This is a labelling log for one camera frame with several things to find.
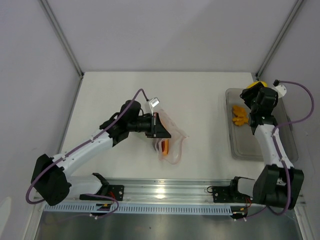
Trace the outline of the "red toy meat slice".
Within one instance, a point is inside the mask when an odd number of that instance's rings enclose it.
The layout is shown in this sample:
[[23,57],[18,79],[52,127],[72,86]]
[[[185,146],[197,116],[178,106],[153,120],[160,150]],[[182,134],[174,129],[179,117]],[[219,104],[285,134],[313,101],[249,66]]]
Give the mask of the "red toy meat slice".
[[164,139],[161,142],[161,153],[162,153],[162,155],[163,156],[167,156],[169,154],[169,149],[170,149],[169,139]]

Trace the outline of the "clear zip top bag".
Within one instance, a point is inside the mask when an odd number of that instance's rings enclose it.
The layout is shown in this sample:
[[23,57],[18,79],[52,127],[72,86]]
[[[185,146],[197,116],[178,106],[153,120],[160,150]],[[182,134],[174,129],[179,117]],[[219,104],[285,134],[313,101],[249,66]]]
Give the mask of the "clear zip top bag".
[[[154,138],[152,142],[153,149],[160,161],[167,161],[172,165],[176,165],[182,157],[183,141],[189,136],[176,125],[162,108],[158,110],[158,114],[162,124],[171,134],[171,138]],[[164,156],[161,151],[161,142],[165,139],[169,139],[169,152],[168,155]]]

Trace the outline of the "yellow toy mango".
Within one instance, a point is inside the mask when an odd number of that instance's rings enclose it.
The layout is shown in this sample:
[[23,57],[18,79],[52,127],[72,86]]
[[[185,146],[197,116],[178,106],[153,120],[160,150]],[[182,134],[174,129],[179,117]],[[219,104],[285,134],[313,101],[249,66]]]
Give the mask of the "yellow toy mango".
[[268,87],[268,84],[266,82],[258,80],[251,83],[249,86],[246,87],[246,89],[252,88],[255,85],[262,85],[263,87]]

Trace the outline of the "orange toy food piece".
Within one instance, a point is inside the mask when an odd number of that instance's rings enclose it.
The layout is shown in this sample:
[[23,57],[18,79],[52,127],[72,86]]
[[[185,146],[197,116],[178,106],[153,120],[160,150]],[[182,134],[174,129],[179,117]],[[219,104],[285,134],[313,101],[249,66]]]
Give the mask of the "orange toy food piece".
[[247,117],[247,111],[244,107],[234,105],[232,107],[232,113],[234,115],[234,117],[232,118],[232,122],[236,126],[240,127],[249,123],[249,119]]

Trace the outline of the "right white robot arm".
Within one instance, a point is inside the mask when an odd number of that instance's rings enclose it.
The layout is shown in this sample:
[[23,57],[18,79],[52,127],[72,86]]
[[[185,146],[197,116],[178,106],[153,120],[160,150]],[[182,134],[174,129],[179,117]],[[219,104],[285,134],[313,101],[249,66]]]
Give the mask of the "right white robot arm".
[[289,160],[279,136],[280,126],[273,115],[279,93],[258,82],[244,89],[240,98],[250,109],[248,125],[260,146],[264,168],[257,179],[235,177],[228,196],[234,202],[247,196],[255,204],[291,210],[300,195],[304,173]]

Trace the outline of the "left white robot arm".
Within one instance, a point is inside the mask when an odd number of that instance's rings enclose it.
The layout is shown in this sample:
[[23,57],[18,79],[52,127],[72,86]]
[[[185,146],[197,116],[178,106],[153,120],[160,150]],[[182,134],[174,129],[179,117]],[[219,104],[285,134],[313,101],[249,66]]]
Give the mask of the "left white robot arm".
[[127,100],[109,120],[101,124],[89,140],[64,153],[52,157],[43,154],[36,160],[31,177],[31,187],[49,206],[55,206],[67,198],[83,201],[115,201],[115,191],[99,173],[85,177],[73,173],[84,163],[102,151],[109,150],[127,139],[131,132],[144,133],[147,138],[170,139],[172,135],[161,122],[156,108],[158,98],[147,101],[150,111],[140,114],[141,104]]

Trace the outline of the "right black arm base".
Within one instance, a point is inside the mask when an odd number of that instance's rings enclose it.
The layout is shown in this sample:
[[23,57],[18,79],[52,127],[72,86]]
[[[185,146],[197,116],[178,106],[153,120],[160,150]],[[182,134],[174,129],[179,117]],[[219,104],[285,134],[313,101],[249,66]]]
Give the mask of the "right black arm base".
[[206,191],[212,195],[214,203],[246,203],[252,200],[255,180],[248,177],[235,176],[227,186],[208,186]]

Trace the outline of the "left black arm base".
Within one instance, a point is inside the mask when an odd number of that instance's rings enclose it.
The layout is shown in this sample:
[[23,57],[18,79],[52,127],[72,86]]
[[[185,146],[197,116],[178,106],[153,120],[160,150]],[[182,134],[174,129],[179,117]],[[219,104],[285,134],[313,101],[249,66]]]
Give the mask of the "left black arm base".
[[82,201],[110,201],[109,198],[122,201],[125,193],[125,186],[120,184],[110,184],[106,178],[99,173],[92,173],[90,177],[91,186],[89,191],[79,195]]

